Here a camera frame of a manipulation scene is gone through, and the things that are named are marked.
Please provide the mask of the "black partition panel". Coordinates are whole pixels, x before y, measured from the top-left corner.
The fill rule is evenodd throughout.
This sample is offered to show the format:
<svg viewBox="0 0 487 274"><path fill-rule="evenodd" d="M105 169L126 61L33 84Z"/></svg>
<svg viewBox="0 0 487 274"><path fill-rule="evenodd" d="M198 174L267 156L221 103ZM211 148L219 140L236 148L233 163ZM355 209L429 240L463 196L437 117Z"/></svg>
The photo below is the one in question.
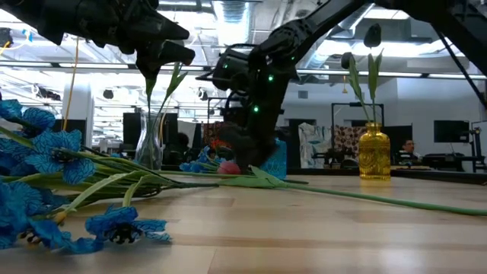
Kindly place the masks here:
<svg viewBox="0 0 487 274"><path fill-rule="evenodd" d="M123 114L123 143L136 148L141 135L142 119L140 113Z"/></svg>
<svg viewBox="0 0 487 274"><path fill-rule="evenodd" d="M53 126L54 132L59 132L63 129L64 120L57 119ZM73 130L78 130L81 132L81 144L86 144L86 133L87 133L87 121L85 119L68 119L67 126L65 128L66 132L71 132Z"/></svg>

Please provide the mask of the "long ceiling light bar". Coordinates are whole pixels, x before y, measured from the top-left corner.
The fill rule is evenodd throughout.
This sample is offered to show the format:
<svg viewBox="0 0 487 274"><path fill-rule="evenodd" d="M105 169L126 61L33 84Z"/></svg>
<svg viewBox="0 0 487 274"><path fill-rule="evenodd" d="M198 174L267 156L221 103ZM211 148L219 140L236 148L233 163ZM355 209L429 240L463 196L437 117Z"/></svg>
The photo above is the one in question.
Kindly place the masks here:
<svg viewBox="0 0 487 274"><path fill-rule="evenodd" d="M28 62L28 61L5 61L0 60L0 67L10 67L15 69L45 69L45 70L63 70L73 69L75 64L73 62ZM88 72L95 71L135 71L137 67L135 64L117 64L117 63L78 63L77 68L87 70ZM200 65L183 65L182 72L210 72L213 67ZM332 70L332 69L307 69L299 68L297 70L299 75L349 75L346 70ZM447 79L447 80L465 80L466 77L462 74L448 74L448 73L418 73L418 72L380 72L380 77L387 78L430 78L430 79Z"/></svg>

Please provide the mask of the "white teal patterned cloth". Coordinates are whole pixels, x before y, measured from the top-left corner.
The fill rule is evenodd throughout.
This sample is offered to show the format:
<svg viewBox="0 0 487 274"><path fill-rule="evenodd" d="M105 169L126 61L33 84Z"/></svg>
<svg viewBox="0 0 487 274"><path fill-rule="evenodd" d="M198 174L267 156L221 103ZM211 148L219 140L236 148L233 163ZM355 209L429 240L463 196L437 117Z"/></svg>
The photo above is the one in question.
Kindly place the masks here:
<svg viewBox="0 0 487 274"><path fill-rule="evenodd" d="M324 169L323 158L313 158L316 153L325 153L331 148L331 128L302 123L298 126L300 162L303 169Z"/></svg>

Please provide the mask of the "clear glass vase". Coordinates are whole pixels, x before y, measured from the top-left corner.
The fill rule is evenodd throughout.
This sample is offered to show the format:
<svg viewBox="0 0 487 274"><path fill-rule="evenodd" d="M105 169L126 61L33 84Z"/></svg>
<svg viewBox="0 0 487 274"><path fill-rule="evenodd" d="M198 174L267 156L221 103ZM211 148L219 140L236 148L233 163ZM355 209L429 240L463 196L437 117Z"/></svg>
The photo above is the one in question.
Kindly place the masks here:
<svg viewBox="0 0 487 274"><path fill-rule="evenodd" d="M151 170L160 170L162 165L160 124L160 114L150 112L141 115L141 133L135 151L135 161Z"/></svg>

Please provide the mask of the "wide silver ceiling duct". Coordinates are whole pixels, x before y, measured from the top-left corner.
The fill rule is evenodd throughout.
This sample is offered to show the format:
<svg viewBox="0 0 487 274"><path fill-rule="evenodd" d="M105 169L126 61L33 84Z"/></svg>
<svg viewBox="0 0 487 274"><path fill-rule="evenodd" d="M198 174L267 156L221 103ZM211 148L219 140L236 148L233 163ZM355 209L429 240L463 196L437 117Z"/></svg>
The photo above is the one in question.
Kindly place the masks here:
<svg viewBox="0 0 487 274"><path fill-rule="evenodd" d="M213 0L217 17L218 43L230 46L247 43L252 27L253 5L244 0Z"/></svg>

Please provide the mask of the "person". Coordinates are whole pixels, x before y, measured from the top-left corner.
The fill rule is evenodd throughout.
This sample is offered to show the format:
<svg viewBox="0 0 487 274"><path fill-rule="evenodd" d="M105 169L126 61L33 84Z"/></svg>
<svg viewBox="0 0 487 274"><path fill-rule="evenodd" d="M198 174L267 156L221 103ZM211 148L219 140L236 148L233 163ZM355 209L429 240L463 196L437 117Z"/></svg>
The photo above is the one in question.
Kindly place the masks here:
<svg viewBox="0 0 487 274"><path fill-rule="evenodd" d="M397 152L397 157L404 160L420 161L422 156L415 151L415 143L407 139L402 144L402 148Z"/></svg>

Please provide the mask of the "black background station frame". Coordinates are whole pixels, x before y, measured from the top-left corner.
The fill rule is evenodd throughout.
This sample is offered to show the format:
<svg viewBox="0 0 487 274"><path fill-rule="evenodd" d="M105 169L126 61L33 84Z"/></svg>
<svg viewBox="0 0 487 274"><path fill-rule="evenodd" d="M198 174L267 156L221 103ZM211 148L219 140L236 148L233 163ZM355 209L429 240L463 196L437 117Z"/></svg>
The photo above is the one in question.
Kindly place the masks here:
<svg viewBox="0 0 487 274"><path fill-rule="evenodd" d="M331 103L331 126L344 126L345 121L361 120L376 122L384 125L384 105L383 104L369 104L361 102L350 103Z"/></svg>

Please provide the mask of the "yellow glass vase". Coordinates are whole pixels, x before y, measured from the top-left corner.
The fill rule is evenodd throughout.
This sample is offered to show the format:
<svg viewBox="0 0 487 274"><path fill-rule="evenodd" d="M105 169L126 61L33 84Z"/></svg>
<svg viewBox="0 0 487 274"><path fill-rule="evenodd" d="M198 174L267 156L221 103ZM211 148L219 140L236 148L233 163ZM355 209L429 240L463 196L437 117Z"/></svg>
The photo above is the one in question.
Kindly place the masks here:
<svg viewBox="0 0 487 274"><path fill-rule="evenodd" d="M358 142L358 166L363 180L390 180L390 138L380 123L367 123Z"/></svg>

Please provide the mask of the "blue glass vase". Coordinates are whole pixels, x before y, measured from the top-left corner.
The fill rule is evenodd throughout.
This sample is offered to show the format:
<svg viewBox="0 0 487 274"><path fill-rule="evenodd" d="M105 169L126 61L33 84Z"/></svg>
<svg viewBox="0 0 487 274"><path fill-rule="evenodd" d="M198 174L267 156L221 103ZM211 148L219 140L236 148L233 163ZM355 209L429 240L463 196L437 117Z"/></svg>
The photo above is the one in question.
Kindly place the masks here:
<svg viewBox="0 0 487 274"><path fill-rule="evenodd" d="M287 144L279 139L275 140L275 144L277 149L260 169L282 180L287 176Z"/></svg>

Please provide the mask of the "black artificial tulip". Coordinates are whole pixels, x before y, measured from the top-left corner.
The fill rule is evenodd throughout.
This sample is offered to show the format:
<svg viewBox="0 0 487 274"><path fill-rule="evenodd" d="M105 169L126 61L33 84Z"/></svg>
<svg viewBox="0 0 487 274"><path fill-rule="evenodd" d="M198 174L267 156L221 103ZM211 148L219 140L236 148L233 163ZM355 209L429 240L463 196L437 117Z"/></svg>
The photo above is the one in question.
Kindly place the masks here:
<svg viewBox="0 0 487 274"><path fill-rule="evenodd" d="M378 48L382 43L382 30L379 24L373 24L368 28L367 33L364 37L364 45L369 48ZM373 123L377 122L376 116L376 91L377 91L377 83L379 78L380 66L382 63L383 58L383 49L380 53L374 57L372 53L368 54L368 90L372 102L372 111L373 111Z"/></svg>
<svg viewBox="0 0 487 274"><path fill-rule="evenodd" d="M359 79L358 79L358 70L356 68L355 57L351 52L344 53L341 58L341 66L343 69L347 69L349 71L349 84L351 85L355 96L358 98L360 105L364 111L366 119L368 122L371 121L370 116L368 115L364 98L362 95L362 90L360 88Z"/></svg>

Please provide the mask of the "black monitor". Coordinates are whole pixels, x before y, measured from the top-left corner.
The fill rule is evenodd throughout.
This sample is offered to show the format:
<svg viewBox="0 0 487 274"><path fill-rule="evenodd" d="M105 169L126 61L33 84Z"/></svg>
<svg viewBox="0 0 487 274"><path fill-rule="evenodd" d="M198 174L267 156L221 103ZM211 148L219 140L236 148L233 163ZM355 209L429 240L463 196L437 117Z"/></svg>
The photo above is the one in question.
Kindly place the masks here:
<svg viewBox="0 0 487 274"><path fill-rule="evenodd" d="M434 142L467 143L469 141L469 122L462 120L435 120Z"/></svg>

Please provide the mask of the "narrow silver ceiling duct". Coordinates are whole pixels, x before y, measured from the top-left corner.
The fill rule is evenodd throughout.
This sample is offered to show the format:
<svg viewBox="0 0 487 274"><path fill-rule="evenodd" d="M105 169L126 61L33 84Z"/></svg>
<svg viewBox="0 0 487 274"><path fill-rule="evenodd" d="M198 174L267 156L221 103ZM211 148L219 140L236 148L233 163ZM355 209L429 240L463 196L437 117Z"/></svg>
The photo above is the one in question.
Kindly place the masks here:
<svg viewBox="0 0 487 274"><path fill-rule="evenodd" d="M320 69L326 60L336 54L349 52L358 24L368 11L356 11L326 32L312 47L311 54L302 62L306 69Z"/></svg>

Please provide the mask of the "brown dotted cloth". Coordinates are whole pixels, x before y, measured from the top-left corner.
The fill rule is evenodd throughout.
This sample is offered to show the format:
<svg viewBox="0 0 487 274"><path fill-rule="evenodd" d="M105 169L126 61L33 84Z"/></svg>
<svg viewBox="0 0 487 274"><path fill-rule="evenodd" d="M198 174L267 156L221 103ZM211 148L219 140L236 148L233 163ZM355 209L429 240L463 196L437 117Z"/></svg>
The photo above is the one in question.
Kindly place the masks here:
<svg viewBox="0 0 487 274"><path fill-rule="evenodd" d="M334 149L338 151L358 152L358 143L363 134L363 127L335 126L334 127Z"/></svg>

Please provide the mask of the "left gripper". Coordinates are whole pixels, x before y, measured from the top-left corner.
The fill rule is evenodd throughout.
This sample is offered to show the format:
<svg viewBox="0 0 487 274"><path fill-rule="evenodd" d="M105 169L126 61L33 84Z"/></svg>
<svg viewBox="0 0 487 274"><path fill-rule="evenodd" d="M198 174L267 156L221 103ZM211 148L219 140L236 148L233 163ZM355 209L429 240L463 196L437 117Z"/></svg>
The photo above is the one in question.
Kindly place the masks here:
<svg viewBox="0 0 487 274"><path fill-rule="evenodd" d="M183 41L172 41L188 39L189 31L162 17L158 6L159 0L81 0L81 29L99 47L110 44L136 54L138 70L155 79L161 62L190 65L195 58Z"/></svg>

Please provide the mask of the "dark office desk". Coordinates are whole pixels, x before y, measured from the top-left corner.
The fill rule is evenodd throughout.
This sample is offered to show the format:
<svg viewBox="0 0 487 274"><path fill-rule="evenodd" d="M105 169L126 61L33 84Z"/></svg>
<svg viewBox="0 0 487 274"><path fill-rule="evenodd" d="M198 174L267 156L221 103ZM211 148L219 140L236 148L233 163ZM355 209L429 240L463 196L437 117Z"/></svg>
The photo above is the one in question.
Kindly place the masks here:
<svg viewBox="0 0 487 274"><path fill-rule="evenodd" d="M421 163L437 170L455 170L464 172L463 162L471 162L473 172L487 170L485 157L465 156L461 153L453 154L428 154L422 157Z"/></svg>

